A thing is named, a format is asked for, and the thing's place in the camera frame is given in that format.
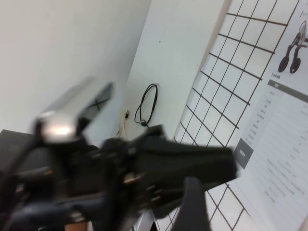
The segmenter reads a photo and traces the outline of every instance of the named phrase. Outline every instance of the black device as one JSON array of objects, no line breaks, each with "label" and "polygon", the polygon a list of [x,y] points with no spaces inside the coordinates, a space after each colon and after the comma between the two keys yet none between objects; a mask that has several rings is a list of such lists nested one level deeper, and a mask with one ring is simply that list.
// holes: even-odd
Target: black device
[{"label": "black device", "polygon": [[[98,95],[112,95],[110,84],[99,89],[92,81],[37,117],[32,141],[0,178],[0,230],[86,221],[100,221],[104,231],[127,230],[145,209],[163,218],[181,203],[174,230],[209,230],[204,191],[236,177],[232,150],[168,141],[162,126],[132,141],[89,145],[82,131],[94,117],[84,115]],[[46,153],[47,166],[20,171],[37,149]]]}]

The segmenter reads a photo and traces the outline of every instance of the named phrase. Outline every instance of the black cable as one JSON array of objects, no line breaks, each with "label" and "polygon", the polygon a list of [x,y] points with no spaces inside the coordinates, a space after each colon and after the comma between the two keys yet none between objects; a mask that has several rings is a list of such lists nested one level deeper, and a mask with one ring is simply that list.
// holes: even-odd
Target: black cable
[{"label": "black cable", "polygon": [[[150,114],[150,117],[149,117],[149,119],[147,120],[147,121],[145,121],[145,119],[142,119],[142,117],[141,117],[141,107],[142,107],[142,104],[143,104],[143,101],[144,101],[144,98],[145,98],[145,96],[146,96],[146,94],[152,89],[152,88],[155,88],[155,97],[154,97],[154,101],[153,101],[153,106],[152,106],[152,110],[151,110],[151,114]],[[149,122],[150,122],[150,120],[151,120],[151,118],[152,118],[152,115],[153,115],[153,112],[154,112],[154,109],[155,109],[155,105],[156,105],[156,101],[157,101],[157,95],[158,95],[158,87],[157,87],[157,84],[154,84],[154,83],[152,83],[152,84],[150,84],[148,87],[147,87],[147,89],[145,90],[145,92],[144,92],[144,94],[143,94],[143,96],[142,96],[142,99],[141,99],[141,103],[140,103],[140,105],[139,105],[139,107],[137,108],[137,110],[136,110],[136,113],[135,113],[135,122],[137,123],[137,124],[141,124],[141,126],[143,126],[143,127],[149,127],[148,126],[148,124],[149,124]],[[138,121],[136,121],[136,116],[137,116],[137,112],[138,112],[138,110],[139,110],[139,122]]]}]

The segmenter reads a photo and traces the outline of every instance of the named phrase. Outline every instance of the wire grid panel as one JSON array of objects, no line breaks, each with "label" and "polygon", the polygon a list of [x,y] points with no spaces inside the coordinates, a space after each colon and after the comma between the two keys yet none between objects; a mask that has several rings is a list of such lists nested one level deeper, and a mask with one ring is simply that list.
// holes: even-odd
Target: wire grid panel
[{"label": "wire grid panel", "polygon": [[[174,141],[231,145],[241,118],[275,53],[298,0],[233,0],[215,44],[194,82]],[[244,206],[220,185],[205,193],[213,231],[257,230]],[[156,220],[170,230],[171,216]]]}]

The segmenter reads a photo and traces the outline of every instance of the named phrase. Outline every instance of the screw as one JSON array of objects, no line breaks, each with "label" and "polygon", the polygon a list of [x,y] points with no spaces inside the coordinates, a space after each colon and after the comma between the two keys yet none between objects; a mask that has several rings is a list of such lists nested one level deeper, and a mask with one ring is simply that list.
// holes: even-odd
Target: screw
[{"label": "screw", "polygon": [[82,222],[85,220],[85,218],[82,216],[82,214],[79,211],[73,211],[71,213],[71,218],[75,223]]},{"label": "screw", "polygon": [[125,184],[131,184],[133,182],[135,182],[136,180],[139,180],[140,176],[135,176],[134,173],[128,173],[125,177],[124,177],[124,183]]},{"label": "screw", "polygon": [[21,193],[24,189],[25,189],[24,184],[18,184],[17,187],[16,187],[15,192],[16,193],[18,193],[18,192]]}]

